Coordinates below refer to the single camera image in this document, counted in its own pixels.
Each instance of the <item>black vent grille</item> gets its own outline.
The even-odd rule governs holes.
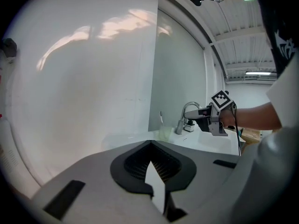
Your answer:
[[[181,162],[156,145],[150,143],[129,156],[124,163],[125,170],[134,178],[145,181],[150,161],[163,182],[181,170]]]

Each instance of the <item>metal ceiling beam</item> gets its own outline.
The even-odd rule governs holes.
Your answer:
[[[255,28],[244,28],[232,32],[226,32],[221,35],[217,35],[214,37],[215,42],[210,43],[210,45],[215,45],[239,37],[258,36],[258,35],[265,35],[265,29],[263,28],[263,26],[255,27]]]
[[[227,70],[255,70],[255,69],[275,69],[274,62],[244,62],[244,63],[234,63],[234,64],[227,64]]]
[[[242,77],[242,78],[232,78],[231,80],[229,81],[253,81],[253,80],[265,80],[265,81],[276,81],[276,76],[271,76],[271,77],[268,77],[268,76],[264,76],[264,77],[261,77],[261,76],[251,76],[251,77]]]
[[[226,84],[268,84],[272,85],[275,81],[273,80],[236,80],[236,81],[227,81]]]

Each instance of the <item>white wall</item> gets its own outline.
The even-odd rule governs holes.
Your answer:
[[[206,66],[206,105],[208,105],[212,101],[212,95],[216,92],[216,72],[211,47],[206,47],[204,57]]]
[[[3,118],[0,119],[0,168],[7,182],[28,198],[40,189],[16,149],[9,122]]]
[[[156,22],[157,0],[31,0],[15,18],[6,115],[40,184],[148,130]]]
[[[220,90],[225,90],[225,82],[224,82],[224,76],[223,72],[221,70],[221,67],[218,65],[215,65],[215,82],[216,82],[216,90],[215,92],[218,92]]]
[[[227,84],[226,90],[238,108],[253,108],[270,102],[266,92],[271,86],[255,84]]]
[[[190,101],[206,103],[203,50],[181,25],[158,11],[149,130],[159,129],[160,111],[164,124],[175,127],[183,106]]]

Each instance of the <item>black t-shirt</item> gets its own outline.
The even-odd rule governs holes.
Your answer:
[[[263,24],[272,46],[277,77],[298,50],[297,0],[258,0]]]

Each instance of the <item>toothbrush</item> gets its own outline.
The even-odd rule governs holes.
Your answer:
[[[159,114],[160,114],[161,124],[162,124],[162,126],[163,126],[164,123],[163,123],[163,118],[162,118],[162,111],[160,111]]]

